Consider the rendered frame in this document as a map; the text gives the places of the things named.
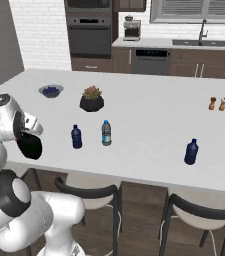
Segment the window with grey blinds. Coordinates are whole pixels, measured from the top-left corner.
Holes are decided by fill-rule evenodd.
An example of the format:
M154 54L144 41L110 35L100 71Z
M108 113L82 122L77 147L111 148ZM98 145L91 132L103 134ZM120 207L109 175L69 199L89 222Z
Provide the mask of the window with grey blinds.
M225 24L225 0L151 0L150 22Z

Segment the black dishwasher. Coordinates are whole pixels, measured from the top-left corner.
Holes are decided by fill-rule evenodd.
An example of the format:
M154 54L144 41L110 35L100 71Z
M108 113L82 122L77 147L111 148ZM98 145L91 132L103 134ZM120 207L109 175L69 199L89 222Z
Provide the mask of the black dishwasher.
M171 51L158 48L137 48L132 53L133 74L167 75Z

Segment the dark sink basin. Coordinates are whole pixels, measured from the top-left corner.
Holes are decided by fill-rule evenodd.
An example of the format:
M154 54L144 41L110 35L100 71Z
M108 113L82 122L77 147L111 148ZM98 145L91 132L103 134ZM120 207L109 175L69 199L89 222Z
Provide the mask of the dark sink basin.
M220 40L172 40L173 45L179 46L207 46L207 47L225 47L225 41Z

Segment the metal tap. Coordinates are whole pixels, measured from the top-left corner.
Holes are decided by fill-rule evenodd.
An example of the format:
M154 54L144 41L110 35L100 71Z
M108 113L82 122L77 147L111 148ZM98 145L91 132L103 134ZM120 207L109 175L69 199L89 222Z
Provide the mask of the metal tap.
M207 30L206 33L204 32L204 26L205 26L206 23L207 23L207 20L203 19L201 29L200 29L200 32L199 32L199 37L198 37L199 41L202 41L203 38L207 38L207 36L208 36L208 30Z

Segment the brown upper cupboard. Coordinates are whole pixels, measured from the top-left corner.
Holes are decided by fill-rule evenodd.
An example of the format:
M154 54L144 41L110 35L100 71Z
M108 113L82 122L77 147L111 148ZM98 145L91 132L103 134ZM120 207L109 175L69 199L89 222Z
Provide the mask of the brown upper cupboard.
M146 0L113 0L116 12L144 12Z

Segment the brown lower cupboard run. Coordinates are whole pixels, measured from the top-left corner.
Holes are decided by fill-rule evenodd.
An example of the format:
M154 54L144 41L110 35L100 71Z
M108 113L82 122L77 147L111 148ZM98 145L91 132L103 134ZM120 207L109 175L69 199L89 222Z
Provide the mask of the brown lower cupboard run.
M71 58L73 71L92 71L133 74L132 53L134 48L113 47L110 59ZM168 76L225 79L224 49L174 48Z

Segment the black microwave oven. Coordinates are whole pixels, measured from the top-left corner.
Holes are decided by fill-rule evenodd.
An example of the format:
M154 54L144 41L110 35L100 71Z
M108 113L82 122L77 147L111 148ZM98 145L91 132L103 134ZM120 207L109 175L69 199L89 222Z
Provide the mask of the black microwave oven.
M65 0L67 11L109 12L110 0Z

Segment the succulent plant in black pot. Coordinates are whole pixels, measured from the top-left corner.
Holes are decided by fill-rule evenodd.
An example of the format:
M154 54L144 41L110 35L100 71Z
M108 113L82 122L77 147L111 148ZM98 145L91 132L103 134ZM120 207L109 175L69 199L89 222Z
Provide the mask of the succulent plant in black pot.
M95 86L90 86L82 93L80 107L87 112L97 112L104 107L102 91Z

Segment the blue bowl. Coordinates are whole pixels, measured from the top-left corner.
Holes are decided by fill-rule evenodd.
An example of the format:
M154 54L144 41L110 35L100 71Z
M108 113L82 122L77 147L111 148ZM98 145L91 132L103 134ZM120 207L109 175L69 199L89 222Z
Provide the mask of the blue bowl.
M38 91L45 96L46 98L56 98L64 90L64 87L61 85L51 84L45 85L38 89Z

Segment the white stool with black back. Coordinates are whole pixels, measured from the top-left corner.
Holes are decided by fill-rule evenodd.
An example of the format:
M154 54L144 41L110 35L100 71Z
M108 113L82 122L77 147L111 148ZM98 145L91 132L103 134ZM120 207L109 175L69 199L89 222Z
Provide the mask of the white stool with black back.
M225 226L225 196L168 188L159 230L159 256L164 256L169 225L172 218L203 231L199 246L203 247L208 234ZM220 256L225 256L225 237Z
M55 179L56 188L83 199L86 210L98 210L105 206L113 209L113 248L106 256L118 256L118 238L122 232L122 182L117 178L105 178L98 174L70 173L66 181Z

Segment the black built-in oven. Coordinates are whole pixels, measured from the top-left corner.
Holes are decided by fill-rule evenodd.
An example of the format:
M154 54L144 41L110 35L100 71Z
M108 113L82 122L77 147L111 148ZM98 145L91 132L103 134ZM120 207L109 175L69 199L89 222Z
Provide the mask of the black built-in oven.
M70 55L73 58L111 57L111 22L106 16L74 16L67 20Z

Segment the silver coffee machine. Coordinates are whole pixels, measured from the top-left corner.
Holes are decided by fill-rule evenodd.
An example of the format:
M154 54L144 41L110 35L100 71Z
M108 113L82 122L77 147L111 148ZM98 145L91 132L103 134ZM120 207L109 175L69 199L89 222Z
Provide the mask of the silver coffee machine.
M123 22L124 41L139 41L141 37L141 21L135 20L132 16L125 17Z

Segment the dark blue glass bottle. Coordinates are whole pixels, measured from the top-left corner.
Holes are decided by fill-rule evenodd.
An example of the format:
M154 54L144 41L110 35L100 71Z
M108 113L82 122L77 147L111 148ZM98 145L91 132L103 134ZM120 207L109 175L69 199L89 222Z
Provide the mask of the dark blue glass bottle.
M73 125L73 129L71 131L71 138L73 147L75 149L80 149L82 147L81 130L76 124Z
M186 148L184 162L187 165L193 165L195 163L198 150L199 146L197 145L197 139L193 138Z

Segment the clear plastic bottle blue label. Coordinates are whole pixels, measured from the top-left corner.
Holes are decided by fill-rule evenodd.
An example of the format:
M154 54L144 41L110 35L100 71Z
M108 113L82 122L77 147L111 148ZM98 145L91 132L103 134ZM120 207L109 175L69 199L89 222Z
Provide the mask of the clear plastic bottle blue label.
M111 144L111 126L107 120L102 124L102 144L109 146Z

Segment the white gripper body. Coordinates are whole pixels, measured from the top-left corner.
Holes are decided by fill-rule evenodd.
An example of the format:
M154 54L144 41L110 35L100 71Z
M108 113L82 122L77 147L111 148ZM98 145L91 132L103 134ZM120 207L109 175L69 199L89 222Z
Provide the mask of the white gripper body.
M29 113L24 113L25 131L29 134L41 135L43 133L43 127L35 116Z

